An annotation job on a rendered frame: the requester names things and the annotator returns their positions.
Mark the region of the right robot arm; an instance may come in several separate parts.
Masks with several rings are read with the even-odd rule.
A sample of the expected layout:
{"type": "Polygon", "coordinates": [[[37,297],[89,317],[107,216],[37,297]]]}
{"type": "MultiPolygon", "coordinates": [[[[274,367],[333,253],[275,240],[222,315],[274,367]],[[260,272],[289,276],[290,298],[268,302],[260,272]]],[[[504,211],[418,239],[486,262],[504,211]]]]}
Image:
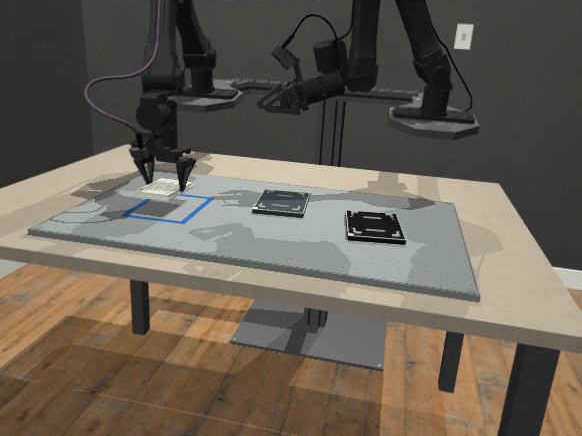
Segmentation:
{"type": "Polygon", "coordinates": [[[213,86],[211,69],[216,67],[216,51],[210,49],[209,38],[206,40],[200,28],[193,0],[151,0],[149,37],[142,68],[152,58],[155,45],[155,60],[141,73],[143,93],[152,90],[140,95],[136,120],[142,128],[156,130],[165,124],[177,124],[177,102],[169,100],[169,96],[233,99],[238,94],[238,90],[213,86]],[[178,63],[176,25],[182,40],[185,68],[191,70],[192,87],[185,87],[184,71],[178,63]]]}

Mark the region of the white well plate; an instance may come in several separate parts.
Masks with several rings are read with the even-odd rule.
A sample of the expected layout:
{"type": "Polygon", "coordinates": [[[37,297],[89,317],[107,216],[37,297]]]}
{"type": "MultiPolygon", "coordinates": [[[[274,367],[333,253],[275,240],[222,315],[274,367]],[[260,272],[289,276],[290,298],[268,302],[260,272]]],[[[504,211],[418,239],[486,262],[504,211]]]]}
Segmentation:
{"type": "Polygon", "coordinates": [[[167,201],[178,197],[179,195],[192,189],[191,182],[187,182],[185,190],[180,191],[178,180],[159,179],[151,184],[134,191],[133,196],[138,198],[167,201]]]}

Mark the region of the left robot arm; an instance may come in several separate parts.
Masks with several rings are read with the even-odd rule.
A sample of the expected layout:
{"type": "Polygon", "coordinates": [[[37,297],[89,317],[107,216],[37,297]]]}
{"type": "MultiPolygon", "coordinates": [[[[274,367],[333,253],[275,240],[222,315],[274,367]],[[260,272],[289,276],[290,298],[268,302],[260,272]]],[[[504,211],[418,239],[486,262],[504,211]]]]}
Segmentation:
{"type": "MultiPolygon", "coordinates": [[[[424,88],[420,108],[394,106],[393,117],[474,124],[471,112],[445,112],[453,89],[451,67],[447,54],[442,52],[436,39],[424,0],[395,2],[411,44],[416,73],[428,85],[424,88]]],[[[341,39],[335,44],[328,40],[313,46],[317,71],[325,74],[318,76],[322,81],[320,87],[325,90],[322,92],[325,100],[344,94],[345,86],[351,92],[368,92],[376,85],[379,8],[380,0],[354,0],[349,59],[345,42],[341,39]]]]}

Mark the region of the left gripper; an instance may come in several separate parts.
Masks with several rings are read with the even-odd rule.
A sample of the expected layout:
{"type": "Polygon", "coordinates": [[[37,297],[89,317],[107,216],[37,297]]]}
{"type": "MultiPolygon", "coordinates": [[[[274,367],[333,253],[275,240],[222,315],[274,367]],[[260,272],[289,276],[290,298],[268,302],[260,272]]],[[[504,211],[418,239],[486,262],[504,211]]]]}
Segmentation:
{"type": "Polygon", "coordinates": [[[302,109],[302,107],[304,107],[303,111],[309,110],[308,105],[325,100],[325,94],[322,94],[322,92],[325,90],[324,87],[320,87],[322,81],[319,77],[302,81],[303,78],[299,66],[299,58],[296,58],[287,49],[284,49],[284,51],[296,61],[293,65],[296,78],[294,78],[294,81],[287,82],[287,87],[284,90],[282,89],[281,83],[277,84],[257,102],[257,107],[260,109],[265,109],[266,112],[300,115],[300,109],[302,109]],[[303,91],[303,87],[305,92],[303,91]],[[263,102],[265,102],[275,92],[277,92],[278,95],[276,95],[264,105],[263,102]],[[305,99],[305,95],[307,100],[305,99]],[[280,101],[280,105],[273,105],[278,100],[280,101]]]}

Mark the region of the blue tape outline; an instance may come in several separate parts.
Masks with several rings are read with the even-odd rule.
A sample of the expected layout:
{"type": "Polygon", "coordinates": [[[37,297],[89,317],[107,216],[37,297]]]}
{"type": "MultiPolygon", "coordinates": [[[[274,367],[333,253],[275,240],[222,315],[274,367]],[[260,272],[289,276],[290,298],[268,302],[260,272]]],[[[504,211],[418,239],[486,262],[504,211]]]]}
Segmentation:
{"type": "Polygon", "coordinates": [[[187,221],[189,221],[194,215],[196,215],[201,209],[203,209],[208,203],[210,203],[214,199],[214,198],[211,198],[211,197],[202,197],[202,196],[193,196],[193,195],[184,195],[184,194],[181,194],[180,196],[204,198],[204,199],[208,199],[208,200],[206,200],[202,205],[200,205],[197,209],[195,209],[191,214],[189,214],[182,221],[173,221],[173,220],[165,220],[165,219],[157,219],[157,218],[149,218],[149,217],[141,217],[141,216],[128,215],[129,213],[133,212],[134,210],[136,210],[140,206],[144,205],[145,203],[147,203],[151,199],[146,199],[146,200],[142,201],[138,205],[134,206],[130,210],[128,210],[125,213],[123,213],[121,216],[123,216],[123,217],[131,217],[131,218],[139,218],[139,219],[147,219],[147,220],[155,220],[155,221],[163,221],[163,222],[171,222],[171,223],[185,224],[187,221]]]}

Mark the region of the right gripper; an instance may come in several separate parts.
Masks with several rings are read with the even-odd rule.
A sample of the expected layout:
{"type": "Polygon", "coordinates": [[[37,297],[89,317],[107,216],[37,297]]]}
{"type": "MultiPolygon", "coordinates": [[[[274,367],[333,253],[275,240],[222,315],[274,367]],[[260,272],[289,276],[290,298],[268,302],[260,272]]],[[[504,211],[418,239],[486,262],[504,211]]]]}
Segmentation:
{"type": "Polygon", "coordinates": [[[162,129],[153,130],[151,131],[151,133],[141,133],[141,138],[143,147],[147,147],[147,145],[152,140],[154,141],[154,144],[156,146],[156,149],[148,157],[148,159],[146,158],[133,159],[133,162],[135,163],[138,170],[142,174],[146,185],[151,184],[153,181],[154,164],[156,156],[156,161],[176,163],[180,191],[181,192],[184,191],[188,177],[196,163],[196,159],[190,157],[181,158],[183,157],[183,153],[186,154],[191,153],[191,147],[178,146],[177,124],[171,125],[171,129],[170,126],[163,126],[162,129]],[[147,163],[148,161],[149,163],[147,163]],[[145,169],[146,163],[148,172],[146,172],[145,169]],[[185,167],[187,167],[186,170],[185,167]],[[185,175],[183,178],[184,173],[185,175]]]}

